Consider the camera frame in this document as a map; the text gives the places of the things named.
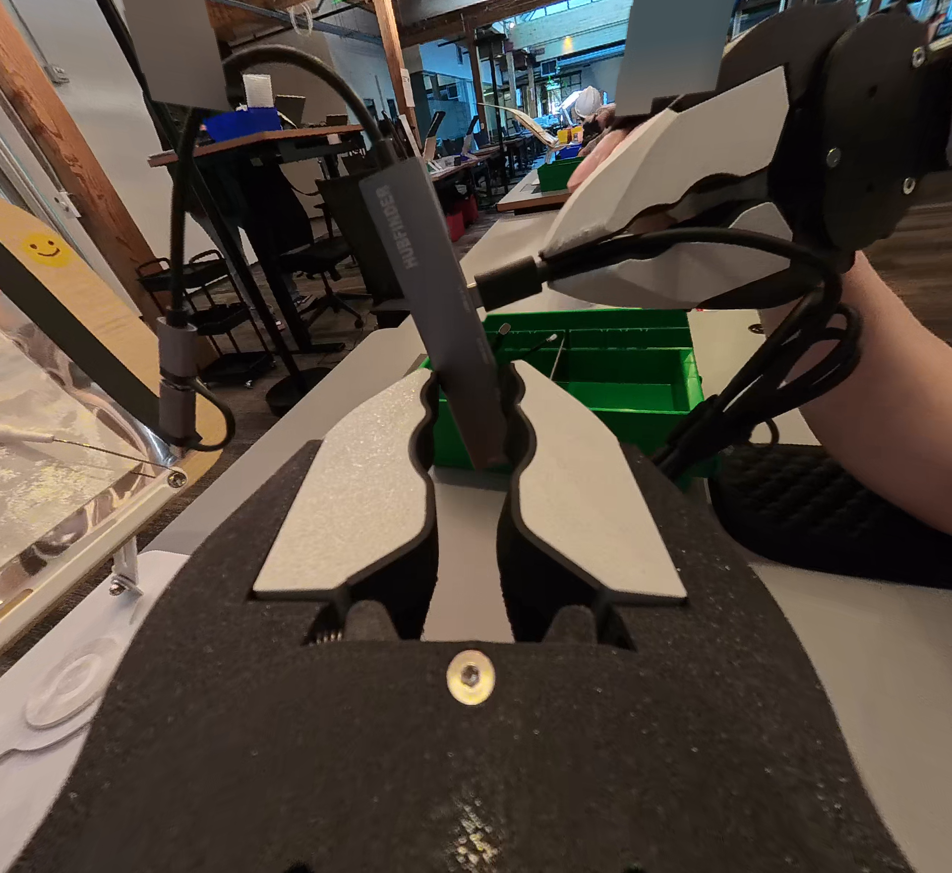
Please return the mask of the black rolling cart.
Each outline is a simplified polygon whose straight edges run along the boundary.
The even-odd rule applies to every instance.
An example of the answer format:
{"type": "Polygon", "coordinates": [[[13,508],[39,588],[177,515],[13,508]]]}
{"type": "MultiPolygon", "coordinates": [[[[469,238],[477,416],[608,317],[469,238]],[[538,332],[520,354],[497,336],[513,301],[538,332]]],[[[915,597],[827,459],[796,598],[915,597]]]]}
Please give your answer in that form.
{"type": "Polygon", "coordinates": [[[202,370],[209,387],[243,384],[251,388],[274,366],[264,335],[217,250],[200,253],[184,264],[184,306],[199,337],[215,353],[202,370]]]}

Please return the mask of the person's right forearm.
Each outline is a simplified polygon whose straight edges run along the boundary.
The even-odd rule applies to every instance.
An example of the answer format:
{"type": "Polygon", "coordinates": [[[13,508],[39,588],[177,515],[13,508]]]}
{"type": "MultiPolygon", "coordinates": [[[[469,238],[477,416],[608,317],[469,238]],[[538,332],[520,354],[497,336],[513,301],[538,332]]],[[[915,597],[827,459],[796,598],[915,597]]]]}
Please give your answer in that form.
{"type": "Polygon", "coordinates": [[[851,375],[800,412],[827,454],[862,486],[951,532],[951,350],[923,326],[862,252],[842,277],[862,318],[851,375]]]}

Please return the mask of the green plastic bin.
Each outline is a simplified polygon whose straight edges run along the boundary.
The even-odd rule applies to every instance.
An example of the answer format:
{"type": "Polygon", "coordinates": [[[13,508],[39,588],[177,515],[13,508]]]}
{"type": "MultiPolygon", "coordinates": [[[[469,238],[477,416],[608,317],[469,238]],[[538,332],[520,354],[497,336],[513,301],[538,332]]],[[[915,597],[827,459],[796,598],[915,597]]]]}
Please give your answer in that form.
{"type": "Polygon", "coordinates": [[[648,457],[705,398],[684,311],[493,312],[482,323],[499,364],[526,361],[648,457]]]}

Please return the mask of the wooden column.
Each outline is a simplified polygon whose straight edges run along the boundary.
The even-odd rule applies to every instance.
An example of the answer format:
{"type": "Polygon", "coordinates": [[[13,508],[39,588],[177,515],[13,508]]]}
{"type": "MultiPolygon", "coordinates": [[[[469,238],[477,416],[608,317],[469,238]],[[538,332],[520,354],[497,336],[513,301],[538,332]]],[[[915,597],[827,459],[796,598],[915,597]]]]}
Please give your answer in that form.
{"type": "Polygon", "coordinates": [[[387,68],[396,97],[398,113],[406,117],[410,135],[418,146],[422,145],[421,134],[415,114],[410,86],[410,73],[406,69],[398,33],[393,0],[372,0],[387,60],[387,68]]]}

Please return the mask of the small green bin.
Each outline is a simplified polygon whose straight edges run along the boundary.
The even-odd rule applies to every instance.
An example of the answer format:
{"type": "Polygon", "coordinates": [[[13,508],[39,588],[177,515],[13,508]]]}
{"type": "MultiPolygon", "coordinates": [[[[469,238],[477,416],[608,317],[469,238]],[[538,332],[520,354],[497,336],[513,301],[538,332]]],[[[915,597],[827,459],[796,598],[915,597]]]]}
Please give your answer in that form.
{"type": "Polygon", "coordinates": [[[575,155],[567,159],[556,159],[540,165],[537,169],[538,184],[542,194],[562,192],[568,189],[568,182],[584,159],[575,155]]]}

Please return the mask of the black office chair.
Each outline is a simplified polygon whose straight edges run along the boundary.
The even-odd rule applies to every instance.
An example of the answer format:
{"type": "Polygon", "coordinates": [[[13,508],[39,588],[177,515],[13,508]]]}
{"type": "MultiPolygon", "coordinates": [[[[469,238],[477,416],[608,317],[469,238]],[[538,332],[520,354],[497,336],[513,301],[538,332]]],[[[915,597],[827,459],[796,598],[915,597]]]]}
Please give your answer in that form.
{"type": "Polygon", "coordinates": [[[369,175],[369,172],[362,172],[319,181],[318,192],[341,235],[329,236],[281,257],[281,262],[292,271],[303,272],[311,278],[320,276],[323,281],[325,294],[303,308],[303,314],[311,314],[305,320],[306,326],[311,326],[330,310],[336,314],[351,314],[355,327],[361,328],[364,319],[351,306],[351,301],[364,299],[371,300],[370,314],[380,327],[397,327],[410,315],[394,267],[360,190],[360,184],[369,175]],[[337,292],[329,284],[329,279],[340,280],[338,265],[347,257],[353,258],[361,271],[364,294],[337,292]]]}

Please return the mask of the wooden support beam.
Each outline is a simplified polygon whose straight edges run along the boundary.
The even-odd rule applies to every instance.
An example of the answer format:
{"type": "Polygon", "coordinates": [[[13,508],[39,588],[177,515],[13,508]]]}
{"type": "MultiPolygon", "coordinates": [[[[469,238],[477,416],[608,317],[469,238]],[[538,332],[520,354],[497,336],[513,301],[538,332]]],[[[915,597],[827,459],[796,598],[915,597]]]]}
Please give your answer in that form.
{"type": "Polygon", "coordinates": [[[74,200],[92,243],[144,322],[155,329],[162,311],[139,283],[136,271],[152,259],[151,248],[5,6],[1,8],[1,88],[74,200]]]}

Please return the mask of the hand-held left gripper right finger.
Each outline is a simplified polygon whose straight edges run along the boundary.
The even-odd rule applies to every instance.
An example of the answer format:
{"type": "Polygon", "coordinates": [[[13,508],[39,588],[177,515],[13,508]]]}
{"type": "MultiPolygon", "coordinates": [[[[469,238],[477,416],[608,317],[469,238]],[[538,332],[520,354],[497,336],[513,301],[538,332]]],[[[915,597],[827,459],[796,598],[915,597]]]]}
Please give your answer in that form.
{"type": "Polygon", "coordinates": [[[514,640],[541,642],[559,614],[628,642],[620,610],[681,607],[687,593],[623,446],[595,413],[517,360],[501,372],[511,467],[498,570],[514,640]]]}

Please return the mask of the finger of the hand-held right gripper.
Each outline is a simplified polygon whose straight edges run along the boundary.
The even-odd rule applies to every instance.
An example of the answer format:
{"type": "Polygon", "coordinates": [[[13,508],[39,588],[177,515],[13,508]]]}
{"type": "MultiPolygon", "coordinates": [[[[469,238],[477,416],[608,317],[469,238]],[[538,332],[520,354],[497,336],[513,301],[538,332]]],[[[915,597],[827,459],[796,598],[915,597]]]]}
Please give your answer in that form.
{"type": "MultiPolygon", "coordinates": [[[[728,206],[715,226],[763,233],[790,242],[792,231],[770,201],[728,206]]],[[[664,211],[639,214],[633,233],[642,235],[679,224],[664,211]]],[[[609,308],[687,309],[785,270],[788,260],[766,252],[713,245],[680,245],[651,260],[627,260],[549,286],[567,296],[609,308]]]]}
{"type": "Polygon", "coordinates": [[[664,109],[635,129],[573,192],[541,256],[619,232],[643,212],[678,203],[712,177],[768,167],[789,108],[782,66],[682,112],[664,109]]]}

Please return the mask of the white plastic base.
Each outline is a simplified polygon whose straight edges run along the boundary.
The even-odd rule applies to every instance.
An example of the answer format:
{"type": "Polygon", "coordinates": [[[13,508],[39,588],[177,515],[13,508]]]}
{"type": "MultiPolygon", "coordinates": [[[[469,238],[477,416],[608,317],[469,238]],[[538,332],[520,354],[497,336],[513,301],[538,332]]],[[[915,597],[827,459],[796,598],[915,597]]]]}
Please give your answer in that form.
{"type": "Polygon", "coordinates": [[[187,556],[139,557],[139,593],[101,582],[1,679],[1,868],[29,843],[144,618],[187,556]]]}

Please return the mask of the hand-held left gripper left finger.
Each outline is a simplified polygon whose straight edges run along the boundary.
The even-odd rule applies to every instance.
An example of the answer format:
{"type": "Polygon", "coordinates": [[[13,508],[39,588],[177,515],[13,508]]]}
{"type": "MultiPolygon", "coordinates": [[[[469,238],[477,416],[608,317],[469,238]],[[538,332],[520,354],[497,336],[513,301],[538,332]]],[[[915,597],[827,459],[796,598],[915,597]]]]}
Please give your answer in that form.
{"type": "Polygon", "coordinates": [[[425,367],[328,432],[253,584],[261,601],[376,602],[403,640],[422,638],[438,578],[430,475],[439,386],[425,367]]]}

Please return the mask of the blue plastic bin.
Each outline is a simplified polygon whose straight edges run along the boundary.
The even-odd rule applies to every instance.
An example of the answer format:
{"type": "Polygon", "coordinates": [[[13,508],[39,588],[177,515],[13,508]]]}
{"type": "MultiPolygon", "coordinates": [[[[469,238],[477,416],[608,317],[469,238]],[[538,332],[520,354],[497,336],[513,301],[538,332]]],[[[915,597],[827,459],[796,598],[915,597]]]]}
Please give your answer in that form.
{"type": "Polygon", "coordinates": [[[209,115],[202,120],[202,126],[210,140],[217,143],[281,131],[282,120],[274,106],[248,107],[209,115]]]}

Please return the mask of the wooden standing desk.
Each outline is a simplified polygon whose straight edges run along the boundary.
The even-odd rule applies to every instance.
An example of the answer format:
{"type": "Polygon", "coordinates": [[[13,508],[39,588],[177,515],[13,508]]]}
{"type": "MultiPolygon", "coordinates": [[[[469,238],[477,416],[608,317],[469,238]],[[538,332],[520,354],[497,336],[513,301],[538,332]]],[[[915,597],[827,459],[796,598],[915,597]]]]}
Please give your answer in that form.
{"type": "MultiPolygon", "coordinates": [[[[227,223],[238,230],[247,264],[294,358],[339,356],[346,344],[312,339],[311,326],[305,324],[311,314],[303,314],[303,308],[325,294],[322,278],[294,272],[281,262],[294,250],[340,236],[334,234],[328,213],[325,235],[314,236],[302,202],[313,198],[313,191],[299,192],[284,169],[320,162],[330,178],[339,178],[338,157],[362,150],[358,125],[271,131],[194,148],[194,169],[202,172],[208,190],[215,193],[227,223]]],[[[328,312],[351,316],[330,310],[321,316],[328,312]]]]}

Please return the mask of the grey usb hub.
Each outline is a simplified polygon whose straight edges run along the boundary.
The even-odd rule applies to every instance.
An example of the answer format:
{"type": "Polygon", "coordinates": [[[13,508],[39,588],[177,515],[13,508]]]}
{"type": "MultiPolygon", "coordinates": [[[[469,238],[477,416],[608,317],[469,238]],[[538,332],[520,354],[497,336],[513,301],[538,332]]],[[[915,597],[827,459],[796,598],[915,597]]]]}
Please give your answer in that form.
{"type": "Polygon", "coordinates": [[[499,369],[442,207],[418,158],[367,176],[361,194],[475,469],[506,462],[499,369]]]}

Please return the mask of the black textured pad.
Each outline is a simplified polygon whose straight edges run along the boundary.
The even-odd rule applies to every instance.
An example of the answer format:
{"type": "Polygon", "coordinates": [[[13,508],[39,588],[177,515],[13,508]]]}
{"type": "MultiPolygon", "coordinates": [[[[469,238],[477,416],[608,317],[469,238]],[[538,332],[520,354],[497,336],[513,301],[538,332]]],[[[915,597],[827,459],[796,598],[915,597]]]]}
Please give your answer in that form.
{"type": "Polygon", "coordinates": [[[756,556],[863,580],[951,588],[950,536],[862,486],[820,447],[736,447],[721,456],[708,492],[722,528],[756,556]]]}

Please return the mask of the wooden framed foil panel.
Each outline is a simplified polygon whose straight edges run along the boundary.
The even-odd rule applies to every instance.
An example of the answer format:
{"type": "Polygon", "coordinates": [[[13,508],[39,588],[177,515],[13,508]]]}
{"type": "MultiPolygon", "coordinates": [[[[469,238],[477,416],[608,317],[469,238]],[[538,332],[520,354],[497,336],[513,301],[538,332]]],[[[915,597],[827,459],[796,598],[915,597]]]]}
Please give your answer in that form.
{"type": "Polygon", "coordinates": [[[220,451],[161,435],[156,335],[71,245],[1,209],[1,645],[118,555],[220,451]]]}

